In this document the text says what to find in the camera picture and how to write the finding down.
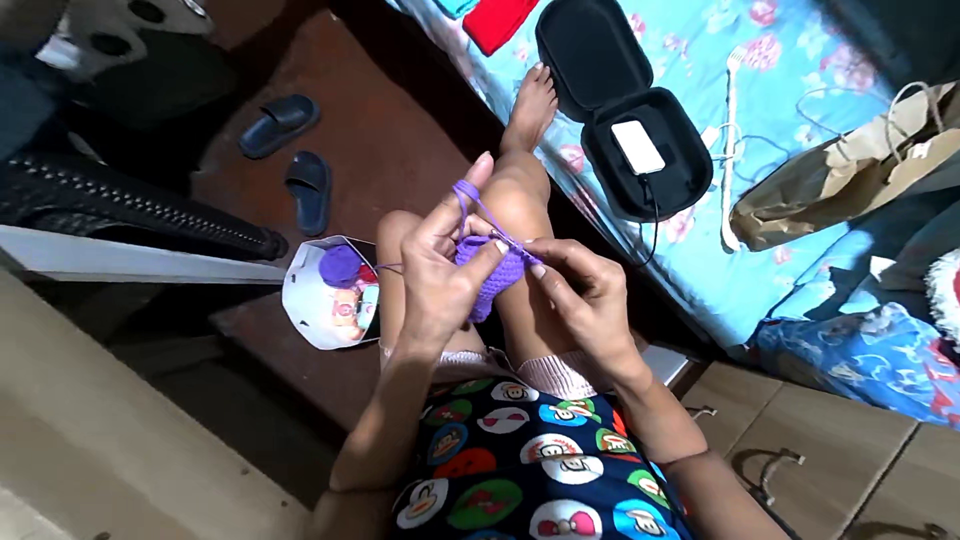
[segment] leg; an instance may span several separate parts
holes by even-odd
[[[500,226],[520,242],[553,236],[546,213],[550,180],[532,153],[557,111],[552,86],[549,68],[534,67],[527,73],[500,143],[501,157],[481,194]],[[579,349],[530,274],[494,302],[514,369],[532,358]]]
[[[403,210],[394,210],[380,219],[376,230],[376,259],[380,264],[400,262],[400,240],[420,224],[422,218]],[[393,349],[403,326],[405,309],[403,274],[398,267],[381,268],[380,282],[380,344]],[[473,325],[466,325],[450,338],[445,351],[484,352],[483,340]]]

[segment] white smartphone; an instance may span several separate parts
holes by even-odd
[[[631,120],[613,124],[611,130],[616,145],[627,158],[634,174],[654,173],[666,166],[663,157],[654,146],[654,141],[650,140],[647,131],[643,129],[643,124]]]

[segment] toe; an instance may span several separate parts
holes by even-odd
[[[527,70],[526,76],[523,77],[523,85],[534,82],[537,77],[540,75],[540,69],[543,67],[543,64],[537,62],[537,65],[534,65],[529,70]]]

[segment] purple yarn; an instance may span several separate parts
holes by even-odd
[[[320,259],[320,277],[324,283],[340,289],[351,288],[360,273],[363,260],[348,245],[334,246]]]
[[[457,194],[457,198],[460,199],[460,209],[463,213],[463,220],[460,225],[461,235],[464,233],[465,226],[467,224],[467,201],[464,198],[464,195],[473,199],[480,205],[480,208],[483,209],[491,219],[491,224],[496,229],[497,233],[491,234],[490,236],[467,236],[464,237],[457,243],[457,254],[454,257],[454,262],[457,266],[463,266],[467,263],[468,260],[472,259],[476,255],[477,251],[487,242],[494,239],[501,239],[507,243],[510,249],[507,250],[507,253],[504,254],[503,259],[500,261],[500,264],[497,265],[496,269],[493,270],[493,273],[487,278],[483,285],[480,286],[480,293],[477,294],[477,300],[473,304],[473,309],[470,310],[470,315],[467,317],[467,321],[470,323],[479,323],[487,319],[487,316],[490,315],[490,311],[493,307],[493,298],[507,289],[510,285],[519,281],[523,277],[523,272],[527,266],[532,264],[541,264],[542,261],[534,257],[530,252],[523,249],[523,247],[518,244],[515,240],[510,238],[503,229],[496,223],[496,220],[493,219],[490,211],[487,210],[483,203],[480,202],[480,194],[477,192],[476,187],[467,182],[461,180],[453,186],[453,192]]]

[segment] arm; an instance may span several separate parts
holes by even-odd
[[[403,332],[373,398],[347,437],[317,503],[309,538],[385,538],[395,485],[407,468],[420,409],[443,344],[431,348]]]
[[[785,539],[786,535],[709,451],[683,405],[656,380],[627,324],[626,276],[619,264],[579,242],[539,238],[527,249],[563,267],[585,286],[577,294],[553,268],[532,272],[570,333],[613,382],[630,429],[684,499],[691,524],[710,539]]]
[[[646,366],[636,349],[622,363]],[[785,538],[723,458],[708,449],[700,428],[666,386],[651,374],[617,380],[613,387],[644,453],[683,497],[691,525],[705,538]]]
[[[492,170],[493,159],[484,154],[466,180],[480,187]],[[410,464],[437,359],[507,250],[500,241],[489,242],[467,264],[456,266],[451,259],[460,222],[460,203],[451,194],[400,244],[406,289],[403,326],[370,404],[333,463],[329,489],[317,503],[308,538],[374,540],[390,531],[396,484]],[[465,234],[492,229],[475,215],[467,226]]]

